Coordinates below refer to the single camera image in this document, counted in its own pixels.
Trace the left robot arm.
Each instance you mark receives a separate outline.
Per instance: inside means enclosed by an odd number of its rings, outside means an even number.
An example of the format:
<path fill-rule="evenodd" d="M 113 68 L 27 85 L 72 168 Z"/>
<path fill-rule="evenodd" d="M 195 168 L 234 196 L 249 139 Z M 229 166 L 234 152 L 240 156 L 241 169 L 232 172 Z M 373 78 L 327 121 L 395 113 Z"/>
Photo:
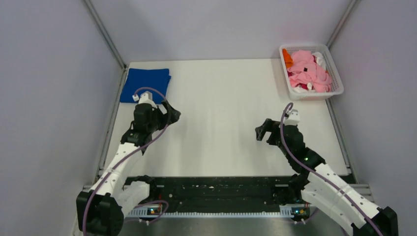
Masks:
<path fill-rule="evenodd" d="M 169 125 L 179 120 L 180 111 L 167 100 L 161 104 L 165 112 L 150 101 L 135 106 L 133 120 L 122 135 L 113 160 L 87 192 L 78 194 L 78 227 L 83 235 L 117 236 L 125 217 L 138 203 L 152 203 L 157 199 L 157 189 L 146 181 L 136 180 L 128 188 L 124 186 L 139 160 L 136 154 L 144 154 L 156 141 L 155 132 L 161 137 Z"/>

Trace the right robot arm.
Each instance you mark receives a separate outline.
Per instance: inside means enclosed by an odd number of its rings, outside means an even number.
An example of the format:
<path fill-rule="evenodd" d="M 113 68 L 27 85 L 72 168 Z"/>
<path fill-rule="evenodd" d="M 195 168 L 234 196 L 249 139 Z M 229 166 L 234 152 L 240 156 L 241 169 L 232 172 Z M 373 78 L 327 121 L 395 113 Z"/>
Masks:
<path fill-rule="evenodd" d="M 398 217 L 390 207 L 369 201 L 338 176 L 326 161 L 304 142 L 296 125 L 266 119 L 255 128 L 261 141 L 269 132 L 269 145 L 277 146 L 296 172 L 291 177 L 289 198 L 305 201 L 335 221 L 348 236 L 397 236 Z"/>

